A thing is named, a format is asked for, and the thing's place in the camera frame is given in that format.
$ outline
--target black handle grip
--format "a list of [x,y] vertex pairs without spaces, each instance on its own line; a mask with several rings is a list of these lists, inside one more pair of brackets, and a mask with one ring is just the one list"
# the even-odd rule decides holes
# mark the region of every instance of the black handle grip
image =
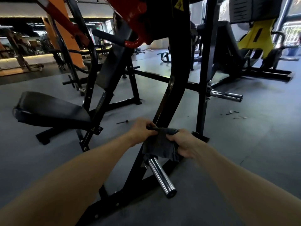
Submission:
[[124,39],[118,38],[115,35],[112,35],[112,34],[97,30],[97,29],[93,29],[92,34],[99,37],[99,38],[102,38],[104,40],[110,41],[114,44],[117,44],[119,46],[122,46],[122,47],[125,46],[124,45]]

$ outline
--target forearm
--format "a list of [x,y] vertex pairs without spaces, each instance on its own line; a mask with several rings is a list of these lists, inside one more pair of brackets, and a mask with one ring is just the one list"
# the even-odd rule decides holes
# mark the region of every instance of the forearm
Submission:
[[301,201],[210,146],[193,154],[247,225],[301,225]]
[[0,225],[75,225],[131,144],[125,134],[63,164],[3,208]]

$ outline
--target person's left arm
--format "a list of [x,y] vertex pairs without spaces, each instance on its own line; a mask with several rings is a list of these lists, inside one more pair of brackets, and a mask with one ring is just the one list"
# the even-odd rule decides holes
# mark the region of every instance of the person's left arm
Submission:
[[130,147],[156,135],[138,118],[126,134],[58,167],[0,210],[0,225],[75,225]]

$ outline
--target gray cloth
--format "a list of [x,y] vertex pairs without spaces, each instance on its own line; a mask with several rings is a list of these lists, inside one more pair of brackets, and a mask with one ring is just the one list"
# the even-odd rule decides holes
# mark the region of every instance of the gray cloth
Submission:
[[142,153],[146,156],[154,155],[167,158],[175,162],[180,162],[178,147],[179,145],[166,138],[166,134],[174,135],[179,132],[172,128],[152,128],[158,131],[158,135],[148,137],[143,143]]

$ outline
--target hand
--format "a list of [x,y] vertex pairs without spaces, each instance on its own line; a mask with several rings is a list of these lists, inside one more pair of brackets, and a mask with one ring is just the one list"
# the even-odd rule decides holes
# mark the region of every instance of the hand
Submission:
[[175,141],[178,145],[179,155],[185,158],[194,158],[194,152],[205,142],[194,137],[188,130],[180,129],[175,135],[166,135],[166,138],[170,141]]
[[132,147],[138,143],[142,143],[148,137],[158,134],[158,132],[155,130],[146,129],[146,126],[156,127],[156,125],[148,119],[137,118],[134,125],[128,131],[127,135],[129,135],[129,138],[132,141]]

